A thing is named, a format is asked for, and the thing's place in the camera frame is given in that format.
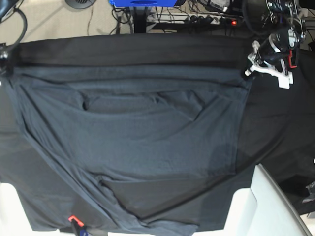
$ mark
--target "black clamp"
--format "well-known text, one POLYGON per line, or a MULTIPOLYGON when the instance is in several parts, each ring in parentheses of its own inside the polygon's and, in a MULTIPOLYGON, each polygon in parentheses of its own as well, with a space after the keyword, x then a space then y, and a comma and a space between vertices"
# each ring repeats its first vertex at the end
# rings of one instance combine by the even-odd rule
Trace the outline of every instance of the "black clamp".
POLYGON ((91 236, 86 231, 86 226, 74 215, 70 216, 68 220, 71 222, 71 227, 76 236, 91 236))

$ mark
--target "cable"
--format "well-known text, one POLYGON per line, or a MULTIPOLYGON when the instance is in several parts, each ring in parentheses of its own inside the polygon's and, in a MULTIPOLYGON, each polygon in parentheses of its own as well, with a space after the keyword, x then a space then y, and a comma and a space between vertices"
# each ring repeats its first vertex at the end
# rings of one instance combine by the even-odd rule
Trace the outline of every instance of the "cable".
POLYGON ((18 44, 22 41, 22 39, 25 36, 26 31, 28 30, 28 21, 26 19, 25 14, 23 13, 23 11, 21 11, 18 8, 14 8, 13 12, 17 12, 19 13, 19 15, 21 16, 22 20, 23 20, 23 30, 22 33, 20 35, 20 37, 15 41, 15 43, 13 43, 12 45, 8 46, 8 51, 13 50, 16 46, 18 46, 18 44))
POLYGON ((191 12, 197 13, 197 16, 198 16, 199 12, 194 9, 194 2, 193 2, 193 0, 188 0, 188 6, 189 6, 189 10, 191 12))
POLYGON ((250 19, 249 19, 248 14, 247 14, 247 0, 243 0, 243 2, 242 2, 242 12, 243 12, 244 21, 247 25, 247 28, 251 32, 253 32, 254 34, 256 34, 258 36, 265 36, 267 34, 266 32, 257 32, 253 29, 253 27, 250 23, 250 19))
POLYGON ((308 9, 308 11, 309 11, 313 16, 315 16, 315 14, 311 12, 311 10, 308 9))
POLYGON ((117 28, 120 28, 119 24, 129 24, 130 27, 130 33, 133 34, 133 22, 131 21, 131 13, 128 12, 127 8, 116 8, 115 6, 112 5, 112 16, 113 18, 117 21, 117 26, 115 29, 112 30, 112 32, 110 32, 110 34, 113 33, 114 30, 116 30, 117 28), (122 21, 123 16, 126 16, 126 21, 122 21))
POLYGON ((173 10, 173 9, 177 9, 177 10, 179 10, 180 12, 183 12, 183 13, 187 14, 188 17, 190 17, 190 15, 189 15, 187 12, 183 11, 182 9, 180 9, 180 8, 178 8, 178 7, 172 7, 171 10, 173 10))
POLYGON ((159 14, 159 19, 160 19, 160 20, 161 20, 161 17, 162 17, 163 9, 164 9, 164 7, 162 7, 161 13, 159 14))
POLYGON ((92 9, 91 9, 91 16, 90 16, 90 19, 89 19, 89 22, 88 22, 88 27, 87 27, 87 35, 90 36, 90 24, 91 24, 91 20, 92 20, 92 17, 93 17, 93 12, 94 12, 94 4, 92 5, 92 9))
POLYGON ((115 8, 115 6, 113 6, 113 5, 112 5, 112 7, 113 7, 113 9, 112 9, 112 16, 114 17, 114 19, 117 22, 121 23, 121 24, 128 24, 129 21, 131 20, 131 14, 128 14, 127 10, 125 8, 115 8), (122 12, 123 14, 126 15, 126 17, 127 17, 126 21, 121 21, 121 20, 118 19, 117 13, 120 13, 120 12, 122 12))
POLYGON ((168 11, 168 14, 170 14, 171 19, 172 19, 172 17, 173 17, 173 20, 174 20, 174 22, 175 22, 175 17, 174 17, 173 14, 169 11, 169 7, 167 7, 166 10, 168 11))
POLYGON ((155 7, 155 8, 156 8, 156 12, 157 12, 157 20, 158 20, 159 23, 161 23, 161 20, 160 20, 160 18, 158 17, 158 8, 157 8, 157 7, 155 7))

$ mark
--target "black cable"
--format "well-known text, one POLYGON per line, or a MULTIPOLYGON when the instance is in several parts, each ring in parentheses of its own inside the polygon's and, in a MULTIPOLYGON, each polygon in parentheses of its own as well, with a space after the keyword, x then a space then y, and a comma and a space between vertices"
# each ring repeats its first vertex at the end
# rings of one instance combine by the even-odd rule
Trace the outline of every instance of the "black cable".
POLYGON ((115 29, 117 29, 117 26, 115 28, 113 28, 112 31, 110 31, 109 35, 111 35, 115 31, 115 29))
POLYGON ((175 22, 175 17, 174 17, 173 14, 169 11, 169 7, 167 7, 166 10, 167 10, 168 14, 170 14, 171 19, 172 19, 172 17, 173 17, 173 20, 174 20, 174 22, 175 22))
POLYGON ((130 27, 130 33, 133 34, 133 23, 131 21, 129 21, 129 27, 130 27))
POLYGON ((116 27, 116 33, 115 34, 120 34, 120 21, 122 20, 122 16, 118 17, 118 22, 117 22, 117 27, 116 27))
POLYGON ((160 20, 161 20, 161 17, 162 17, 163 9, 164 9, 164 7, 162 7, 161 12, 160 12, 160 14, 159 14, 159 19, 160 19, 160 20))
POLYGON ((183 22, 185 22, 186 20, 169 20, 169 21, 164 21, 164 22, 161 22, 161 23, 170 23, 170 22, 175 22, 175 21, 183 21, 183 22))
POLYGON ((94 12, 94 5, 92 5, 92 9, 91 9, 91 16, 90 16, 90 19, 89 19, 89 22, 88 22, 88 27, 87 27, 87 35, 90 36, 90 24, 91 24, 91 20, 92 20, 92 17, 93 17, 93 12, 94 12))
POLYGON ((131 20, 131 14, 128 14, 127 13, 127 10, 125 8, 115 8, 115 6, 113 6, 113 9, 112 9, 112 16, 114 17, 114 19, 117 21, 117 22, 120 22, 120 24, 128 24, 129 21, 131 20), (115 15, 114 15, 114 12, 115 13, 120 13, 120 12, 123 12, 123 14, 126 15, 127 17, 127 20, 126 21, 122 21, 122 20, 119 20, 115 15))
POLYGON ((309 11, 313 16, 315 16, 315 14, 311 12, 311 10, 308 9, 308 11, 309 11))
POLYGON ((159 23, 161 23, 160 18, 158 17, 158 8, 157 7, 155 7, 155 8, 156 8, 156 12, 157 12, 157 20, 159 23))
POLYGON ((182 9, 180 9, 178 7, 172 7, 172 8, 175 8, 175 9, 179 10, 180 12, 187 14, 187 16, 190 17, 190 15, 187 12, 183 11, 182 9))
POLYGON ((14 12, 19 13, 19 15, 21 16, 22 20, 23 20, 23 30, 22 33, 20 35, 20 37, 15 41, 15 43, 13 43, 12 45, 8 46, 8 51, 13 50, 16 46, 18 46, 18 44, 22 41, 22 39, 25 36, 26 31, 28 30, 28 21, 26 19, 25 14, 23 13, 23 11, 21 11, 18 8, 14 8, 13 10, 14 12))
POLYGON ((266 36, 266 32, 257 32, 253 29, 252 25, 251 25, 251 22, 250 22, 250 19, 248 17, 248 14, 247 14, 247 0, 243 0, 242 2, 242 12, 243 12, 243 17, 244 17, 244 21, 247 25, 247 28, 253 32, 254 34, 258 35, 258 36, 266 36))
POLYGON ((194 9, 194 7, 195 7, 194 1, 193 1, 193 0, 189 0, 189 1, 192 3, 192 6, 191 6, 190 3, 188 2, 189 10, 190 10, 191 12, 197 13, 197 16, 198 16, 198 14, 199 14, 198 10, 195 10, 195 9, 194 9))
POLYGON ((199 13, 200 12, 200 10, 199 10, 199 8, 198 8, 198 1, 196 1, 196 8, 197 8, 197 12, 199 13))

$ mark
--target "electronic device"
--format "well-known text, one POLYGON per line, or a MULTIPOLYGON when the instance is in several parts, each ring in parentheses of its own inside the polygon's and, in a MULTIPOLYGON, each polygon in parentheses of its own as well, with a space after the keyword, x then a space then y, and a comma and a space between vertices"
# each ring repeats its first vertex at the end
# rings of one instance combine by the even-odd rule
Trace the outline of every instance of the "electronic device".
POLYGON ((248 66, 242 72, 244 78, 267 73, 278 78, 279 87, 289 89, 293 84, 291 69, 297 67, 298 50, 306 37, 303 11, 295 0, 261 0, 262 26, 269 21, 271 28, 255 31, 247 15, 247 0, 243 2, 243 16, 248 28, 265 38, 263 43, 254 41, 253 52, 248 55, 248 66))

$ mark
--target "black cloth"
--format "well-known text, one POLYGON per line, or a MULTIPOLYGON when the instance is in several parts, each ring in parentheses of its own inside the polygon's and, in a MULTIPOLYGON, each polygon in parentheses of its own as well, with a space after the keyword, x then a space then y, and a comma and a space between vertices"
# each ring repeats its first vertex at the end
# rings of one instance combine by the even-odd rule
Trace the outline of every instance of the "black cloth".
POLYGON ((23 135, 75 192, 116 225, 103 226, 109 231, 191 235, 197 225, 140 221, 108 182, 235 173, 251 84, 235 70, 26 67, 3 81, 23 135))
MULTIPOLYGON (((125 38, 99 36, 22 44, 18 65, 108 66, 197 62, 197 64, 241 68, 246 53, 251 50, 251 42, 221 37, 167 34, 155 37, 137 35, 135 40, 132 39, 132 36, 125 38), (148 39, 151 40, 152 47, 146 46, 148 39), (110 43, 111 47, 105 47, 104 42, 110 43), (132 42, 135 46, 128 48, 132 42), (173 48, 176 56, 169 59, 173 48), (152 49, 150 52, 154 52, 157 57, 153 57, 152 53, 145 53, 150 49, 152 49)), ((290 187, 290 181, 296 177, 304 177, 299 178, 303 180, 299 182, 302 188, 314 177, 312 145, 314 138, 311 132, 314 128, 315 108, 312 90, 314 62, 313 55, 302 51, 299 68, 294 72, 294 85, 290 90, 278 88, 277 80, 268 76, 253 82, 240 129, 236 163, 238 174, 230 180, 211 190, 209 189, 213 179, 206 178, 148 184, 108 183, 108 186, 129 211, 144 221, 163 219, 193 223, 199 225, 199 231, 222 229, 233 193, 239 188, 250 186, 254 163, 262 160, 261 162, 275 177, 300 214, 314 211, 315 204, 302 204, 300 194, 292 191, 293 188, 287 188, 290 187)), ((70 213, 76 214, 87 225, 93 226, 92 228, 101 229, 106 219, 102 215, 97 215, 98 211, 74 193, 72 188, 67 188, 67 183, 63 182, 28 142, 21 138, 20 133, 16 131, 14 118, 9 112, 10 104, 7 96, 1 87, 0 96, 0 110, 6 111, 0 113, 0 148, 1 151, 6 150, 0 152, 0 180, 12 183, 17 188, 33 229, 53 230, 68 226, 66 217, 70 213), (14 135, 11 140, 5 138, 8 137, 8 132, 3 130, 9 130, 14 135), (43 172, 47 173, 47 178, 30 176, 30 173, 38 173, 35 163, 42 167, 41 175, 43 172), (51 184, 51 179, 56 180, 55 185, 51 184), (63 197, 57 183, 60 188, 64 186, 63 197), (50 196, 49 202, 42 201, 43 207, 39 206, 39 209, 36 208, 38 203, 34 198, 36 194, 38 197, 50 196), (43 216, 47 219, 45 222, 42 221, 43 216)))

